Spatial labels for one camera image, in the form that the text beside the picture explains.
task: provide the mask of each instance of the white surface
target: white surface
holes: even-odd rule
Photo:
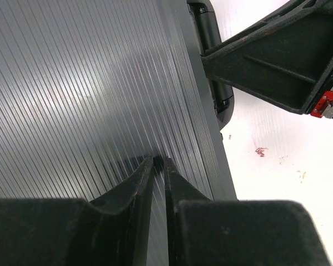
[[[224,40],[287,1],[211,2]],[[333,120],[291,114],[237,89],[235,101],[222,134],[238,198],[302,203],[333,264]]]

